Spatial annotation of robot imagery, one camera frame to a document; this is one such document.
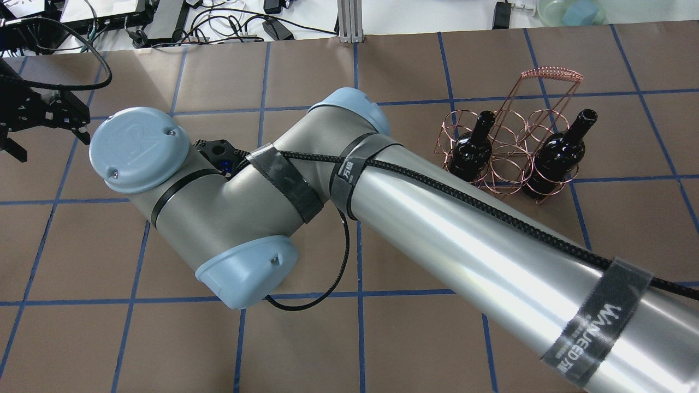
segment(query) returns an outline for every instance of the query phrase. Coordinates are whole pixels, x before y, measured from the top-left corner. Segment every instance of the dark wine bottle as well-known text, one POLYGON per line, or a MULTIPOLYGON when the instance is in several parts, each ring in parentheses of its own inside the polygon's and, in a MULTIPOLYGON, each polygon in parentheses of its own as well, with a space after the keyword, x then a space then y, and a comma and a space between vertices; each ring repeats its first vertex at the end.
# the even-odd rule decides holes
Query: dark wine bottle
POLYGON ((484 110, 478 115, 473 131, 464 133, 454 144, 452 156, 447 163, 449 172, 467 182, 478 179, 493 154, 493 146, 488 140, 493 124, 495 113, 484 110))
POLYGON ((585 155, 582 138, 597 121, 597 112, 585 109, 577 116, 570 128, 549 136, 534 156, 534 167, 526 185, 525 194, 534 199, 544 199, 551 194, 575 165, 585 155))

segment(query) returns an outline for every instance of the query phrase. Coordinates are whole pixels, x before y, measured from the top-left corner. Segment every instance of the velcro strap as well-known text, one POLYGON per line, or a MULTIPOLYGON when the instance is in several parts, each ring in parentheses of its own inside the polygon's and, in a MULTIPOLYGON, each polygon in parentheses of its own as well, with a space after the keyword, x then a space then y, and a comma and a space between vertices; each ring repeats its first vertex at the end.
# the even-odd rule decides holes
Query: velcro strap
POLYGON ((615 259, 541 360, 583 388, 612 350, 652 278, 615 259))
POLYGON ((251 152, 246 158, 294 205, 306 224, 323 209, 323 203, 313 187, 271 143, 251 152))
POLYGON ((349 218, 356 220, 352 214, 352 194, 354 186, 359 181, 359 176, 366 167, 366 160, 393 145, 400 145, 400 143, 383 134, 371 134, 357 143, 333 174, 330 197, 335 206, 347 214, 349 218))

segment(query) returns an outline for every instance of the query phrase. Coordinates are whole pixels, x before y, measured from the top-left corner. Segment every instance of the blue joint cap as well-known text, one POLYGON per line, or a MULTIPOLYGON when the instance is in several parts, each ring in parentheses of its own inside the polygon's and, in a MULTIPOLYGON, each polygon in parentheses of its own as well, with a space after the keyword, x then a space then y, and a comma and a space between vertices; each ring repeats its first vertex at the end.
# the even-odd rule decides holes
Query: blue joint cap
POLYGON ((140 107, 121 110, 97 128, 89 160, 109 188, 135 194, 170 178, 188 152, 189 137, 173 118, 140 107))
POLYGON ((350 110, 363 117, 379 133, 391 135, 391 126, 383 110, 362 91, 351 87, 341 87, 328 98, 311 106, 309 112, 319 106, 336 106, 350 110))
POLYGON ((209 259, 194 276, 229 308, 246 308, 262 300, 289 274, 298 250, 287 236, 267 236, 209 259))

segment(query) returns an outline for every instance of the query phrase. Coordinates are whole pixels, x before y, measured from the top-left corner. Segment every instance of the wire rack handle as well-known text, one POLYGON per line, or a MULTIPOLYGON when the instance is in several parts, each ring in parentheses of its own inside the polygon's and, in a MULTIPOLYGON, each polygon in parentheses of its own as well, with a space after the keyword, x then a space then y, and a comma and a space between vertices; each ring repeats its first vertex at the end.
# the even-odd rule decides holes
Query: wire rack handle
POLYGON ((553 79, 553 80, 563 80, 566 82, 580 83, 582 82, 582 75, 571 69, 566 69, 563 67, 539 67, 537 69, 531 69, 529 71, 524 71, 521 74, 522 79, 531 78, 542 78, 542 79, 553 79))

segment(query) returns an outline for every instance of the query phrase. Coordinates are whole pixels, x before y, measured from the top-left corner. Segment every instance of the black cable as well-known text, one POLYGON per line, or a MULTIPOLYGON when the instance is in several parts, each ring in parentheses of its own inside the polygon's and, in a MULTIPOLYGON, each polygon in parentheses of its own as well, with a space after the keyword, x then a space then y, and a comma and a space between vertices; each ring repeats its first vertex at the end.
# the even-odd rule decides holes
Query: black cable
POLYGON ((194 25, 194 20, 192 20, 192 22, 193 23, 192 23, 191 29, 189 31, 184 31, 183 29, 179 29, 185 33, 185 35, 182 38, 180 38, 179 42, 157 44, 157 45, 153 45, 153 48, 162 48, 162 47, 166 47, 166 46, 181 46, 182 44, 207 45, 207 44, 219 43, 219 42, 224 42, 224 41, 230 41, 233 39, 237 39, 237 40, 240 40, 240 42, 244 42, 246 38, 252 38, 252 40, 255 42, 264 41, 264 39, 262 37, 241 36, 238 33, 238 30, 234 27, 233 22, 230 21, 229 17, 227 17, 227 16, 211 15, 209 18, 202 20, 201 22, 199 22, 196 25, 194 25), (224 19, 224 20, 229 21, 229 23, 231 24, 231 28, 233 29, 233 34, 235 36, 230 35, 230 36, 227 36, 226 38, 221 38, 221 39, 211 40, 211 41, 203 41, 202 38, 204 38, 204 39, 206 39, 206 38, 204 36, 203 31, 201 31, 201 29, 199 29, 199 27, 208 23, 211 19, 224 19), (185 40, 188 39, 189 37, 191 37, 192 34, 194 35, 194 38, 197 39, 197 41, 185 42, 185 40))
POLYGON ((311 301, 310 303, 303 304, 301 306, 289 306, 287 304, 281 304, 277 302, 275 299, 272 298, 272 296, 267 295, 265 296, 265 299, 272 304, 272 306, 275 306, 276 308, 279 308, 280 310, 284 311, 302 311, 302 310, 307 310, 321 301, 325 300, 328 296, 330 296, 331 293, 337 288, 338 284, 340 283, 340 280, 343 277, 343 274, 345 273, 345 267, 347 267, 347 260, 350 258, 350 228, 347 225, 347 218, 345 217, 345 214, 338 209, 338 213, 340 213, 340 219, 343 221, 343 229, 345 230, 345 256, 343 257, 343 264, 340 266, 340 273, 338 273, 338 277, 335 279, 335 282, 330 286, 330 288, 325 291, 322 295, 320 295, 319 298, 315 299, 314 301, 311 301))
POLYGON ((251 16, 251 17, 247 18, 245 20, 245 22, 243 23, 243 30, 245 30, 246 33, 247 33, 247 25, 255 19, 266 20, 266 18, 263 15, 255 15, 255 16, 251 16))
POLYGON ((291 20, 283 19, 281 17, 276 17, 276 16, 267 15, 267 14, 263 14, 263 13, 256 13, 254 11, 241 10, 239 8, 218 8, 218 7, 209 8, 207 10, 201 11, 200 13, 196 14, 196 16, 192 20, 192 23, 190 24, 190 26, 194 26, 195 21, 203 14, 211 13, 211 12, 216 11, 216 10, 218 10, 218 11, 236 11, 236 12, 240 12, 240 13, 247 13, 250 15, 257 15, 257 16, 265 17, 265 18, 272 18, 272 19, 279 20, 281 22, 286 22, 286 23, 291 24, 291 25, 296 26, 296 27, 300 27, 302 29, 311 30, 311 31, 318 31, 319 33, 332 34, 334 36, 337 36, 337 34, 334 31, 328 31, 328 30, 323 30, 323 29, 317 29, 315 27, 303 26, 302 24, 298 24, 298 23, 292 22, 291 20))
MULTIPOLYGON (((299 152, 280 151, 280 153, 287 159, 300 159, 304 161, 341 163, 345 159, 344 157, 336 157, 329 155, 313 155, 299 152)), ((572 243, 564 241, 563 239, 557 238, 549 234, 548 232, 542 231, 541 229, 538 229, 520 220, 519 218, 512 217, 511 215, 497 208, 494 208, 493 206, 490 206, 489 204, 480 201, 479 199, 470 196, 465 192, 459 191, 453 187, 450 187, 449 185, 446 185, 442 182, 425 176, 422 173, 413 171, 412 169, 408 169, 400 165, 392 164, 390 162, 378 161, 376 159, 368 159, 366 160, 366 164, 377 169, 382 169, 385 171, 397 173, 407 178, 411 178, 437 191, 450 195, 451 197, 454 197, 459 201, 465 202, 468 205, 471 205, 480 211, 488 213, 489 215, 497 218, 505 224, 508 224, 511 227, 514 227, 515 229, 518 229, 524 232, 525 234, 532 236, 533 238, 541 241, 542 243, 549 245, 557 250, 560 250, 572 257, 580 259, 583 262, 600 270, 605 271, 612 264, 612 261, 609 259, 606 259, 589 250, 585 250, 584 248, 578 247, 572 243)), ((664 290, 666 292, 688 297, 690 299, 699 300, 699 290, 678 285, 670 281, 663 280, 662 278, 653 277, 651 279, 650 286, 658 288, 659 290, 664 290)))
POLYGON ((5 83, 10 83, 12 85, 20 85, 20 86, 27 86, 27 87, 37 87, 39 89, 49 89, 49 90, 71 90, 71 91, 80 91, 80 90, 96 90, 96 89, 101 89, 102 87, 105 87, 106 85, 109 85, 112 82, 112 70, 109 68, 109 65, 107 64, 107 61, 105 61, 104 57, 97 52, 97 50, 92 46, 90 42, 88 42, 85 38, 83 38, 80 34, 76 33, 75 30, 71 29, 70 27, 66 26, 65 24, 55 21, 53 19, 48 19, 45 17, 35 17, 32 18, 31 20, 37 20, 41 21, 44 23, 48 24, 53 24, 54 26, 60 27, 64 31, 68 32, 68 34, 76 37, 78 41, 82 42, 87 46, 90 52, 92 52, 93 55, 97 58, 99 61, 100 65, 102 68, 104 68, 104 71, 106 73, 106 77, 103 81, 98 82, 98 83, 92 83, 91 85, 55 85, 52 83, 42 83, 42 82, 36 82, 33 80, 24 80, 21 78, 13 78, 11 76, 6 76, 6 75, 0 75, 0 82, 5 82, 5 83))
MULTIPOLYGON (((98 31, 98 32, 94 35, 94 38, 93 38, 92 40, 89 40, 89 41, 91 41, 90 43, 91 43, 92 45, 94 45, 94 42, 97 40, 97 38, 100 37, 100 36, 102 35, 102 33, 104 33, 105 31, 107 31, 108 28, 109 28, 109 24, 105 24, 105 25, 104 25, 104 28, 102 28, 102 30, 98 31)), ((82 48, 85 47, 85 45, 80 45, 80 46, 74 46, 74 47, 72 47, 72 48, 60 48, 60 49, 58 49, 58 48, 44 48, 43 46, 41 46, 41 45, 38 44, 38 40, 36 40, 36 42, 37 42, 37 44, 36 44, 35 46, 36 46, 37 48, 43 49, 43 50, 52 50, 52 51, 54 51, 54 52, 63 52, 63 51, 65 51, 65 50, 76 50, 76 49, 82 49, 82 48)))
MULTIPOLYGON (((83 0, 83 1, 87 4, 87 6, 89 7, 90 12, 92 13, 92 32, 90 32, 90 29, 88 29, 88 31, 87 31, 87 36, 88 36, 88 41, 89 41, 90 43, 94 43, 94 40, 97 39, 97 36, 98 36, 99 34, 103 33, 105 30, 107 30, 107 27, 109 27, 109 24, 106 24, 105 27, 104 27, 104 29, 102 29, 99 33, 96 33, 96 30, 97 30, 97 12, 95 12, 94 7, 92 7, 92 4, 89 2, 89 0, 83 0)), ((42 49, 42 50, 52 50, 52 51, 54 51, 54 52, 62 52, 62 51, 65 51, 65 50, 77 50, 77 49, 85 50, 85 49, 86 49, 85 45, 75 46, 75 47, 73 47, 73 48, 63 48, 63 49, 44 48, 43 46, 39 45, 38 27, 39 27, 39 25, 35 25, 34 28, 35 28, 36 34, 32 34, 32 36, 34 37, 34 40, 36 41, 36 45, 35 45, 35 46, 36 46, 37 48, 39 48, 39 49, 42 49)))
POLYGON ((151 45, 148 43, 148 35, 145 33, 145 31, 143 31, 143 28, 137 29, 136 31, 131 31, 127 29, 128 23, 129 17, 126 16, 124 18, 124 30, 131 39, 131 46, 133 46, 135 49, 150 48, 151 45))
POLYGON ((233 35, 238 35, 238 32, 243 29, 240 25, 240 20, 238 20, 238 18, 236 18, 235 15, 228 15, 228 16, 211 15, 210 17, 206 18, 206 22, 208 22, 209 28, 213 32, 215 32, 216 34, 223 36, 223 37, 230 37, 233 35), (216 30, 215 27, 213 27, 213 25, 211 24, 211 21, 214 19, 219 19, 219 18, 223 18, 226 20, 226 22, 228 22, 228 28, 230 28, 233 31, 232 33, 230 33, 230 34, 222 33, 220 31, 216 30))

